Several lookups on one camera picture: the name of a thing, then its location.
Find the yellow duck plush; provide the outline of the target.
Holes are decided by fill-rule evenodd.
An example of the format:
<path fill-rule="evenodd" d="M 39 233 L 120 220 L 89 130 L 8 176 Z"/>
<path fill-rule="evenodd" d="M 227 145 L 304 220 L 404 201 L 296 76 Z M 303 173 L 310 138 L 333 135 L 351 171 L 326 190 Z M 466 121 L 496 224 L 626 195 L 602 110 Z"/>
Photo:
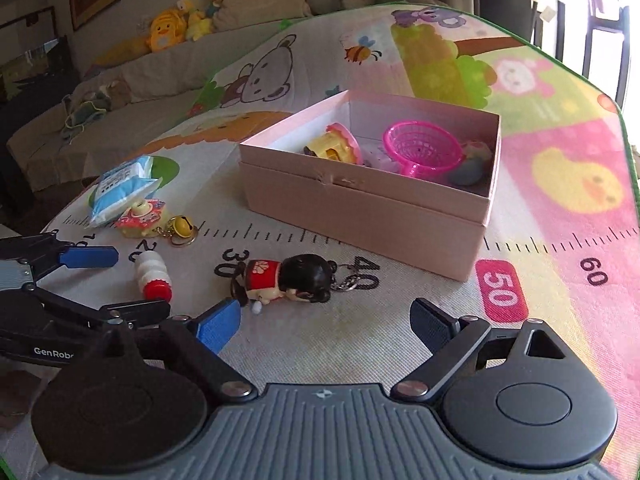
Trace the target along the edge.
<path fill-rule="evenodd" d="M 178 0 L 177 9 L 186 21 L 186 40 L 198 41 L 214 32 L 213 21 L 192 0 Z"/>

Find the black haired doll keychain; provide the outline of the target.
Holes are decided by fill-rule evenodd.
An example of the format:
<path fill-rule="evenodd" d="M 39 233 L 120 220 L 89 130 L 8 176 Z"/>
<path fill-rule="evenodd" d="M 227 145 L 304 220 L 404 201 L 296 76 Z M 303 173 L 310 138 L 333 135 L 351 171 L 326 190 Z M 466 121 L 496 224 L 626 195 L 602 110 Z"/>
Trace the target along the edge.
<path fill-rule="evenodd" d="M 240 262 L 234 269 L 230 292 L 241 307 L 259 314 L 268 304 L 286 299 L 325 304 L 334 292 L 354 290 L 360 275 L 356 266 L 338 264 L 315 254 L 279 260 Z"/>

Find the pink pig figurine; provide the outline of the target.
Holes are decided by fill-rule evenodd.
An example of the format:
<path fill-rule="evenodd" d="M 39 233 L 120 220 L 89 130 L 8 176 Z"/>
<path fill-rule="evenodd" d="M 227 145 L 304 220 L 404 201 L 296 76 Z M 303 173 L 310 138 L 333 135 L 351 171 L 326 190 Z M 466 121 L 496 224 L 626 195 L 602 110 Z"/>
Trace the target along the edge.
<path fill-rule="evenodd" d="M 462 161 L 448 172 L 447 181 L 457 186 L 476 185 L 490 173 L 494 151 L 482 141 L 466 141 L 461 147 Z"/>

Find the beige sofa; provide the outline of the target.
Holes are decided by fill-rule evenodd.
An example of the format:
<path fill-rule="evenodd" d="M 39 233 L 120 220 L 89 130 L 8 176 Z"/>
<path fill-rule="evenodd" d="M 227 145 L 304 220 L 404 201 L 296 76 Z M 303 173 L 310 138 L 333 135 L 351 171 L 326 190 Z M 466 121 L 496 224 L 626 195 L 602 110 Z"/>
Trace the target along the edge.
<path fill-rule="evenodd" d="M 6 142 L 32 192 L 96 177 L 189 114 L 207 81 L 283 29 L 282 21 L 215 32 L 104 70 L 44 104 Z M 71 132 L 68 116 L 105 91 L 113 109 Z"/>

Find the beige pillow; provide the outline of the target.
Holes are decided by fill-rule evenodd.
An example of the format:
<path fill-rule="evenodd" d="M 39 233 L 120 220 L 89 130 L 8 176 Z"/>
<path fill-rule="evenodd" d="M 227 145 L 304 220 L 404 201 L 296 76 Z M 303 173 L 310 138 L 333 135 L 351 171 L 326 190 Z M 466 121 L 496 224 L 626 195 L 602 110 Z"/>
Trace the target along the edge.
<path fill-rule="evenodd" d="M 308 18 L 311 16 L 307 0 L 222 0 L 213 16 L 216 32 L 247 26 Z"/>

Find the yellow tiger plush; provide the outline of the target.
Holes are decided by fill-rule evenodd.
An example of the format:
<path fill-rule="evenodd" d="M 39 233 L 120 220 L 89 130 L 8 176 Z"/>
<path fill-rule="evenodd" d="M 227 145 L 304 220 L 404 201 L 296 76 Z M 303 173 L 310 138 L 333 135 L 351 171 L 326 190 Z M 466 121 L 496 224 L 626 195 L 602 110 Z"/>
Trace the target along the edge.
<path fill-rule="evenodd" d="M 169 49 L 186 40 L 186 20 L 176 9 L 157 15 L 142 36 L 114 44 L 92 62 L 92 66 L 111 68 L 142 58 L 152 52 Z"/>

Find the pink yellow charm keychain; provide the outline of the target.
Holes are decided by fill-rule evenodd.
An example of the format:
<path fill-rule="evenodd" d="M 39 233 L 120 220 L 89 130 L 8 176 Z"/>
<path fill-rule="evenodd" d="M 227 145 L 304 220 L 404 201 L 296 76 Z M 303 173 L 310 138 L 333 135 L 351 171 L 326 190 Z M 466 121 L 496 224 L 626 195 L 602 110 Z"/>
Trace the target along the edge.
<path fill-rule="evenodd" d="M 188 246 L 198 237 L 198 227 L 187 216 L 172 216 L 163 200 L 148 198 L 129 207 L 115 222 L 128 238 L 163 237 L 176 247 Z"/>

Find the pink plastic sieve toy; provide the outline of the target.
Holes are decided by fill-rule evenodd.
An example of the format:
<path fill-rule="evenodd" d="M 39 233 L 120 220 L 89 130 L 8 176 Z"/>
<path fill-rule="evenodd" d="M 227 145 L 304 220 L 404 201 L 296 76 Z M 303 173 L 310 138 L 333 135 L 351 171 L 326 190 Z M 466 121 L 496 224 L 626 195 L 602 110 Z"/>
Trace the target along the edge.
<path fill-rule="evenodd" d="M 431 122 L 396 122 L 382 137 L 388 156 L 405 177 L 431 179 L 454 170 L 462 163 L 459 141 Z"/>

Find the yellow play dough cup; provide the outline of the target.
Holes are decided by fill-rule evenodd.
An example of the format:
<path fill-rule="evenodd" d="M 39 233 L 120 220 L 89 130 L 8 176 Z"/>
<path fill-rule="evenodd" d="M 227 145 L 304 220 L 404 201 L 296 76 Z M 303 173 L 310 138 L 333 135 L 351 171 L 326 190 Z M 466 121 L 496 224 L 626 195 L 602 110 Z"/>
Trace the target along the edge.
<path fill-rule="evenodd" d="M 326 131 L 304 146 L 305 155 L 361 165 L 362 156 L 356 138 L 340 122 L 326 126 Z"/>

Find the green knitted cloth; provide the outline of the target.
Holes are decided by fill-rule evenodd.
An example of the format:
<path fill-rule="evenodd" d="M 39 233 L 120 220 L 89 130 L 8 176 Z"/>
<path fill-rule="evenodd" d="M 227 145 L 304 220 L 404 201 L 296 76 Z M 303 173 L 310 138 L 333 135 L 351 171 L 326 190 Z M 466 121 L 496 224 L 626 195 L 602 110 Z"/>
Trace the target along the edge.
<path fill-rule="evenodd" d="M 61 130 L 63 141 L 70 142 L 88 126 L 102 119 L 112 109 L 112 99 L 103 91 L 92 92 L 70 110 Z"/>

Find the colourful cartoon play mat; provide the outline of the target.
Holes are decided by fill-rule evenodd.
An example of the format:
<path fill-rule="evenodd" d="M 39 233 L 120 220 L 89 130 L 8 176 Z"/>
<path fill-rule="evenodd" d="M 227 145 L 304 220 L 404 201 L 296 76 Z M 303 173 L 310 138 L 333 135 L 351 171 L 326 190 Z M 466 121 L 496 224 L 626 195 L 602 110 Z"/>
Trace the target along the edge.
<path fill-rule="evenodd" d="M 243 309 L 221 355 L 260 396 L 222 408 L 152 478 L 627 479 L 638 466 L 638 188 L 617 108 L 478 18 L 434 15 L 401 4 L 294 24 L 217 72 L 186 122 L 150 143 L 178 170 L 160 195 L 201 229 L 183 249 L 150 241 L 176 313 L 227 296 L 245 259 L 314 252 L 363 276 L 321 306 Z M 466 281 L 250 210 L 241 143 L 347 90 L 500 116 L 496 194 Z M 418 298 L 491 325 L 435 402 L 390 396 L 432 355 L 410 326 Z"/>

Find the white red small bottle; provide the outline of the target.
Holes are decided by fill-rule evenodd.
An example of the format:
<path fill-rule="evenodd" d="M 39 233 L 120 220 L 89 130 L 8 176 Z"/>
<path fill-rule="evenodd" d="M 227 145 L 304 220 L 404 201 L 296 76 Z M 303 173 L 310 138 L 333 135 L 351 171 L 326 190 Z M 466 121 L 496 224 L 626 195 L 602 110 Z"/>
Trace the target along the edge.
<path fill-rule="evenodd" d="M 158 252 L 142 252 L 134 263 L 136 281 L 145 300 L 171 302 L 172 285 L 163 257 Z"/>

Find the blue white tissue packet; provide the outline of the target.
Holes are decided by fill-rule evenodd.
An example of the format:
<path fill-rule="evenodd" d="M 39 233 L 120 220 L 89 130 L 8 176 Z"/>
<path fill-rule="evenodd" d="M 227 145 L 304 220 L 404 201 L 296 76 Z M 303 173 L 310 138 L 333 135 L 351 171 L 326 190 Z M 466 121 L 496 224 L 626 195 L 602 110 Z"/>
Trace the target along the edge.
<path fill-rule="evenodd" d="M 101 177 L 93 194 L 90 228 L 118 219 L 129 207 L 160 187 L 162 179 L 152 177 L 153 162 L 152 156 L 143 155 Z"/>

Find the pink cardboard box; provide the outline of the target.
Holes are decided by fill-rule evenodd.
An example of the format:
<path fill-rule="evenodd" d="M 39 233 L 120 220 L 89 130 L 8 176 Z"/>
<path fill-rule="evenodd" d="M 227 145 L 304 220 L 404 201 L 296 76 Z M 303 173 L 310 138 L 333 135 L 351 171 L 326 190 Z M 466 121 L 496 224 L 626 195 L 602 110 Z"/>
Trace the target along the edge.
<path fill-rule="evenodd" d="M 437 101 L 347 90 L 285 118 L 240 145 L 250 210 L 377 255 L 466 281 L 484 244 L 499 159 L 479 184 L 446 182 L 304 154 L 308 141 L 339 122 L 374 146 L 395 122 L 426 120 L 459 141 L 501 154 L 501 118 Z"/>

